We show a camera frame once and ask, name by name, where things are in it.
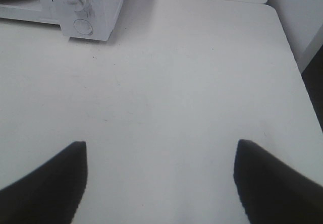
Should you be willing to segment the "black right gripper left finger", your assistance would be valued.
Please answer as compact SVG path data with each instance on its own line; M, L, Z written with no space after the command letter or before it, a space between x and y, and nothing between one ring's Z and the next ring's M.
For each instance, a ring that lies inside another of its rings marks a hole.
M87 146L68 145L1 189L1 223L71 223L87 185Z

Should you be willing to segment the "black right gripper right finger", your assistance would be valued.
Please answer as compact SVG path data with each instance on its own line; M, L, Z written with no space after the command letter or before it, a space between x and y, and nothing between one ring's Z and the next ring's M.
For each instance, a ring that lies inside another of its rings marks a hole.
M253 141L238 141L233 179L250 223L322 223L322 186Z

